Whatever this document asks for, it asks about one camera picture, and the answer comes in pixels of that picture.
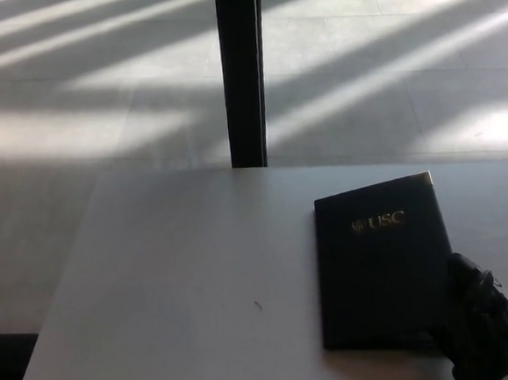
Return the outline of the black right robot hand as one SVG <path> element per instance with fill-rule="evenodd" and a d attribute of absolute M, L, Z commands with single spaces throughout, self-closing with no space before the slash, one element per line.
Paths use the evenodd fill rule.
<path fill-rule="evenodd" d="M 454 380 L 508 380 L 508 293 L 492 272 L 453 253 L 445 322 L 430 332 Z"/>

